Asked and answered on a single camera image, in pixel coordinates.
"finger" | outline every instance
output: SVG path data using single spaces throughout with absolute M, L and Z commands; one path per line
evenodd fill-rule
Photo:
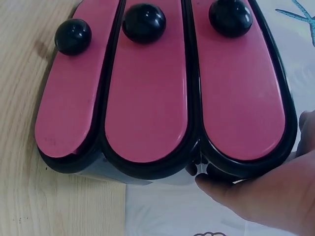
M 302 112 L 302 114 L 300 115 L 300 119 L 299 119 L 299 128 L 300 128 L 300 131 L 302 131 L 303 129 L 303 126 L 305 124 L 305 121 L 307 120 L 309 114 L 311 112 L 308 112 L 308 111 L 304 111 Z
M 302 113 L 301 141 L 297 149 L 297 156 L 304 155 L 315 149 L 315 112 Z
M 233 198 L 229 196 L 228 192 L 233 184 L 213 181 L 207 174 L 197 175 L 195 181 L 198 187 L 216 202 L 225 206 L 232 205 L 231 199 Z
M 284 163 L 287 163 L 287 162 L 289 162 L 289 161 L 292 161 L 292 160 L 295 159 L 296 157 L 297 157 L 297 156 L 296 156 L 296 152 L 293 151 L 293 152 L 290 153 L 290 155 L 288 156 L 288 158 L 285 160 Z

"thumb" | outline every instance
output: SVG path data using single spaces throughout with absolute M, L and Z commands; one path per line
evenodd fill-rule
M 195 179 L 198 187 L 216 202 L 231 207 L 236 199 L 234 184 L 213 181 L 207 174 L 199 174 Z

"blue starfish print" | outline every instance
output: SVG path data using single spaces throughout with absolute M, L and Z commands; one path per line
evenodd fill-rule
M 305 17 L 299 16 L 295 13 L 288 12 L 285 10 L 276 9 L 276 11 L 286 16 L 292 17 L 294 19 L 309 23 L 310 29 L 311 29 L 311 37 L 312 37 L 313 46 L 315 47 L 315 16 L 311 17 L 309 13 L 307 12 L 307 10 L 305 10 L 305 8 L 297 0 L 292 0 L 292 2 L 303 12 Z

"white fabric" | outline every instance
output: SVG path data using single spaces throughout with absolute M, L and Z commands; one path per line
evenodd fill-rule
M 298 1 L 315 16 L 314 0 Z M 303 16 L 293 0 L 258 0 L 282 56 L 299 116 L 315 109 L 315 47 L 310 25 L 275 9 Z M 185 186 L 152 184 L 128 186 L 126 236 L 291 236 L 292 234 L 246 222 L 215 203 L 193 181 Z

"human hand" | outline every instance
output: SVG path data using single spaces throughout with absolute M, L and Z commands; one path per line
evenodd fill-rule
M 299 128 L 297 152 L 264 176 L 228 184 L 200 174 L 197 185 L 246 220 L 302 236 L 315 235 L 315 111 L 300 116 Z

